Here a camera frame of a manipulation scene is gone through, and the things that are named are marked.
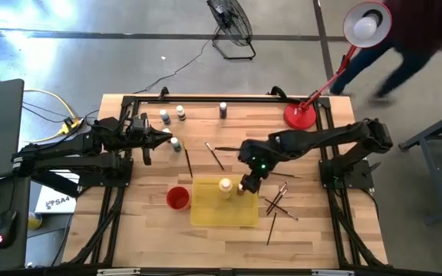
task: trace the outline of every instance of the red cup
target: red cup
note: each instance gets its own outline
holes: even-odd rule
[[[173,187],[167,193],[167,205],[174,210],[187,210],[190,207],[189,191],[183,187]]]

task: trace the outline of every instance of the lamp base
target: lamp base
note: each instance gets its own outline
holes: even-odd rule
[[[307,130],[316,121],[316,112],[313,106],[300,110],[299,104],[291,103],[284,109],[284,121],[293,129]]]

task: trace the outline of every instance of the wooden tabletop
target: wooden tabletop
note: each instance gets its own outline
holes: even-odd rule
[[[118,117],[122,96],[106,94],[100,118]],[[331,97],[336,127],[355,121],[347,97]],[[175,107],[180,103],[141,104],[151,125],[157,130],[169,127],[181,142],[187,141],[193,175],[241,176],[249,173],[236,152],[216,152],[225,167],[223,172],[204,145],[238,147],[245,139],[267,140],[267,135],[288,129],[282,119],[285,104],[229,103],[228,117],[219,119],[218,103],[181,103],[186,121],[179,121]],[[160,109],[168,110],[172,123],[165,126]],[[352,145],[341,145],[344,153]],[[288,182],[288,192],[280,206],[299,217],[299,221],[280,213],[275,221],[270,245],[266,245],[272,216],[266,215],[267,203],[259,200],[259,225],[255,228],[196,227],[190,212],[170,209],[165,201],[174,186],[192,186],[185,153],[175,153],[169,143],[151,152],[152,166],[142,162],[140,149],[133,150],[134,171],[126,189],[117,235],[114,266],[177,268],[337,268],[334,235],[326,192],[321,188],[317,162],[319,149],[304,157],[279,163],[274,172],[300,176],[292,179],[270,176],[262,181],[260,195],[272,199],[279,186]],[[104,189],[86,191],[77,202],[66,243],[64,260],[72,259],[97,227]],[[378,259],[387,262],[374,203],[359,190],[349,190],[356,232]],[[343,234],[350,260],[348,237]],[[105,252],[108,232],[102,252]]]

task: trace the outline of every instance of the concrete floor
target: concrete floor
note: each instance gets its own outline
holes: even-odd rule
[[[256,35],[318,36],[312,0],[239,0]],[[341,35],[341,23],[358,0],[321,0],[329,36]],[[0,28],[59,31],[102,31],[162,34],[210,34],[216,27],[204,0],[98,0],[9,1],[0,0]],[[63,97],[80,116],[96,110],[104,93],[141,90],[158,77],[171,74],[197,55],[205,41],[190,40],[91,40],[0,38],[0,78],[25,80],[26,87],[51,90]],[[245,48],[221,41],[231,53]],[[253,61],[224,61],[212,47],[177,76],[152,91],[168,86],[172,93],[263,94],[279,85],[289,94],[309,94],[325,82],[320,41],[254,41]],[[328,43],[335,69],[347,51],[346,43]],[[395,91],[398,102],[373,108],[367,96],[398,66],[393,51],[363,72],[350,86],[356,119],[377,117],[388,125],[395,144],[404,141],[442,117],[442,53],[416,77]],[[64,113],[56,100],[26,94],[25,100]],[[43,124],[24,112],[21,140],[55,133],[59,125]],[[442,272],[442,223],[426,227],[426,214],[434,213],[435,191],[418,149],[401,153],[397,147],[384,156],[370,156],[383,165],[374,173],[381,230],[389,262],[398,268]],[[32,186],[31,208],[38,187]],[[59,218],[49,228],[64,227]],[[62,232],[28,240],[27,261],[49,265]],[[49,250],[38,250],[46,244]]]

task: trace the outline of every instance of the yellow tray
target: yellow tray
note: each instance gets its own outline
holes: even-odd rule
[[[219,196],[219,181],[229,178],[233,190],[229,199]],[[196,226],[257,226],[259,201],[257,195],[237,195],[241,176],[194,178],[190,223]]]

